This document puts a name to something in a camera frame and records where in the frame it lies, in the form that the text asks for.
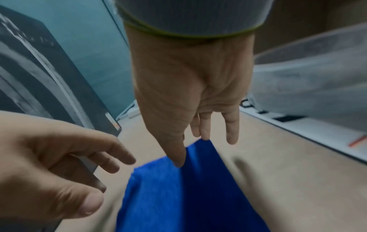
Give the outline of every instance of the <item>hand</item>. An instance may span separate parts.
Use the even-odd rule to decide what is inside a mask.
[[[239,136],[239,104],[253,68],[252,33],[225,39],[174,39],[125,26],[135,97],[148,131],[177,167],[186,151],[184,130],[210,138],[212,112],[221,112],[227,141]]]
[[[0,217],[49,221],[97,211],[106,187],[81,156],[110,173],[119,170],[113,157],[135,163],[113,135],[0,111]]]

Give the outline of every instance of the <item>gray sleeve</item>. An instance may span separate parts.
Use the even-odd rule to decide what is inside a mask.
[[[115,0],[125,23],[157,34],[225,37],[261,26],[273,0]]]

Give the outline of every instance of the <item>blue towel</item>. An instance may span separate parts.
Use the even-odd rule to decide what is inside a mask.
[[[164,157],[134,170],[116,232],[269,232],[211,141],[186,151],[180,169]]]

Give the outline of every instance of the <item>teal wall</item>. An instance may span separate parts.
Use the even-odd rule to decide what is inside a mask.
[[[103,0],[0,0],[42,21],[116,117],[134,100],[129,50]]]

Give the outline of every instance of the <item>beige floor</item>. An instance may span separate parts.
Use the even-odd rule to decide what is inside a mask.
[[[214,114],[211,140],[271,231],[367,231],[367,165],[246,114],[240,120],[240,140],[231,146],[221,115]],[[186,145],[195,141],[190,130],[185,137]],[[137,158],[135,166],[163,155],[141,116],[124,122],[119,138]],[[95,175],[108,187],[102,208],[63,221],[57,232],[113,232],[134,167],[122,165],[114,175],[98,168]]]

